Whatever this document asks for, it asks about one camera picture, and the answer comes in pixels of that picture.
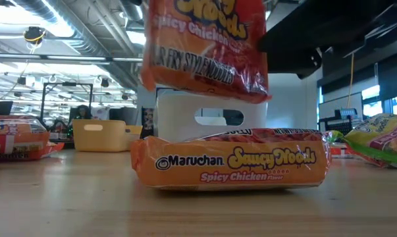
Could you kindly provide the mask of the green pink ramen packet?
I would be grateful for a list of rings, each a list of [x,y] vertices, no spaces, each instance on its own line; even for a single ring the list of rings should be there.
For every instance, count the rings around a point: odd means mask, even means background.
[[[343,133],[337,130],[329,130],[323,134],[323,141],[328,144],[342,144],[344,137]]]
[[[381,113],[344,135],[354,150],[397,168],[397,115]]]

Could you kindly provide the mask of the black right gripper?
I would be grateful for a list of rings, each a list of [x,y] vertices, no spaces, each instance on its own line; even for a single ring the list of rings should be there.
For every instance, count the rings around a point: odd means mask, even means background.
[[[295,74],[303,80],[320,69],[323,60],[316,49],[290,50],[283,47],[267,47],[268,73]]]

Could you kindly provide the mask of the black perforated cart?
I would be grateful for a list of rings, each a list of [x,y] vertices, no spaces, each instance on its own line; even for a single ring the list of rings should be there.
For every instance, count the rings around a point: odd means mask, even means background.
[[[356,109],[336,109],[333,117],[321,118],[318,125],[321,131],[336,130],[346,135],[361,122]]]

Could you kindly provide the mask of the person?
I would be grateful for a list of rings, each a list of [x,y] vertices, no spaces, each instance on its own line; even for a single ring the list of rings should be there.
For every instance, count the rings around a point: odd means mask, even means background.
[[[91,119],[92,114],[90,108],[86,105],[79,105],[76,108],[75,119]]]

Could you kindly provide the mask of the white plastic bin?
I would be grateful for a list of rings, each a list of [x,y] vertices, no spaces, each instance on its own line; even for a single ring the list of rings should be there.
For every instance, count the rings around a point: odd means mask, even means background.
[[[231,130],[266,127],[267,103],[196,95],[169,88],[156,91],[155,135],[169,142]]]

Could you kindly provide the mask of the black workstation frame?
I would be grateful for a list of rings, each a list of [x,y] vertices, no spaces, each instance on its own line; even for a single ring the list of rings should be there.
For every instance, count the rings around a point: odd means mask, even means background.
[[[82,88],[84,86],[88,86],[90,90],[88,91],[89,95],[89,109],[92,107],[92,100],[93,100],[93,84],[87,84],[87,83],[77,83],[77,82],[45,82],[43,83],[43,90],[42,90],[42,97],[41,97],[41,107],[40,107],[40,117],[39,120],[43,122],[44,119],[44,107],[45,107],[45,97],[46,95],[53,91],[57,86],[63,86],[63,87],[76,87],[76,86],[81,86]]]

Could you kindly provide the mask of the ceiling light bar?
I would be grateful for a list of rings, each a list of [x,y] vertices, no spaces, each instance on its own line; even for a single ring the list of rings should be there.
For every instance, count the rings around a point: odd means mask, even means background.
[[[6,61],[29,60],[29,61],[60,61],[71,63],[141,63],[140,57],[91,57],[91,56],[71,56],[71,55],[39,55],[39,54],[12,54],[0,53],[0,59]]]

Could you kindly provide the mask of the orange Saucy Noods packet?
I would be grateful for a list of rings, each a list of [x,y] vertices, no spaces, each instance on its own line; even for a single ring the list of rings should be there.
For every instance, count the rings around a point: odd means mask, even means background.
[[[0,115],[0,155],[41,151],[49,132],[36,117]]]
[[[271,99],[262,0],[149,0],[141,81],[202,95]]]
[[[244,190],[319,186],[331,165],[320,131],[252,128],[187,142],[148,136],[132,144],[140,182],[164,190]]]

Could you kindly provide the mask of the yellow plastic bin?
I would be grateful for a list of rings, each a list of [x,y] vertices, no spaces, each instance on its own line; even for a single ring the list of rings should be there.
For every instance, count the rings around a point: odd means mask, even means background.
[[[121,120],[84,120],[72,123],[74,146],[85,152],[130,151],[132,142],[140,139],[142,126],[126,125]]]

